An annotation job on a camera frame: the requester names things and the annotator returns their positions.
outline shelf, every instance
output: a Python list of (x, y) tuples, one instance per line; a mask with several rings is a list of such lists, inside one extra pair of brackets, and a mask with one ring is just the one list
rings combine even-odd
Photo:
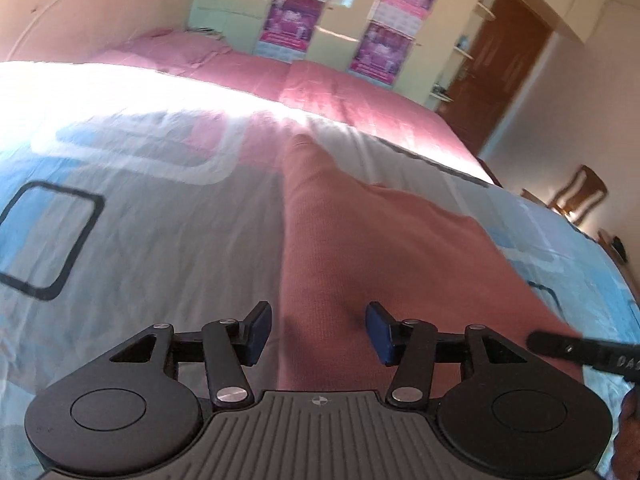
[(487, 20), (488, 22), (492, 22), (495, 20), (495, 14), (491, 12), (489, 7), (481, 4), (480, 2), (476, 3), (476, 8), (474, 12), (480, 16), (483, 20)]
[(465, 52), (464, 50), (462, 50), (460, 47), (455, 46), (453, 48), (454, 52), (457, 52), (458, 54), (461, 54), (462, 56), (466, 57), (467, 59), (473, 59), (473, 57), (471, 56), (471, 54), (469, 54), (468, 52)]
[(453, 99), (451, 97), (449, 97), (448, 95), (438, 94), (436, 92), (429, 92), (429, 95), (431, 97), (435, 97), (436, 99), (439, 99), (440, 101), (442, 101), (444, 103), (452, 103), (453, 102)]

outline cabinet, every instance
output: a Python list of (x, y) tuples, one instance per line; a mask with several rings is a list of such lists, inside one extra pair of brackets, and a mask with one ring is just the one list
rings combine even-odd
[(564, 22), (582, 41), (595, 30), (606, 0), (574, 0)]
[(328, 0), (316, 25), (306, 59), (345, 70), (369, 25), (377, 0)]
[(478, 0), (437, 0), (415, 38), (394, 90), (423, 104), (451, 55)]

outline blue and white sheet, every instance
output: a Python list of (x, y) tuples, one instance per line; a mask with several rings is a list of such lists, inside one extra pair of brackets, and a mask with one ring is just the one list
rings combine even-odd
[[(344, 124), (129, 67), (12, 62), (0, 64), (0, 83), (2, 479), (42, 471), (23, 419), (48, 384), (156, 322), (199, 330), (260, 300), (277, 315), (279, 149), (298, 131), (361, 180), (476, 218), (585, 336), (640, 342), (616, 267), (564, 219)], [(254, 388), (273, 388), (277, 348), (276, 324), (248, 370)], [(585, 378), (617, 415), (628, 386)], [(207, 395), (199, 366), (181, 368), (180, 380)]]

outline chair backrest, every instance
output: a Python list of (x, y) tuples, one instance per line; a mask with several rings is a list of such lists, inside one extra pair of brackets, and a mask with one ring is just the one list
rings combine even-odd
[[(578, 184), (582, 179), (582, 184), (578, 190), (568, 196), (569, 192)], [(599, 197), (591, 202), (582, 211), (580, 216), (572, 218), (575, 213), (580, 209), (589, 199), (599, 194)], [(551, 202), (547, 205), (549, 209), (554, 209), (560, 214), (564, 215), (574, 225), (580, 225), (585, 217), (590, 213), (605, 197), (609, 194), (607, 186), (602, 179), (588, 166), (582, 165), (574, 176), (570, 180), (569, 184), (564, 186), (556, 195), (551, 199)]]

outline metal screw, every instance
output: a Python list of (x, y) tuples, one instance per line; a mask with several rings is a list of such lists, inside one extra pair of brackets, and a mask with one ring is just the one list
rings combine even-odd
[(393, 390), (391, 396), (398, 402), (418, 402), (422, 398), (422, 392), (412, 386), (403, 386)]
[(240, 402), (241, 400), (245, 400), (248, 396), (248, 391), (238, 386), (222, 388), (216, 393), (216, 397), (222, 402)]

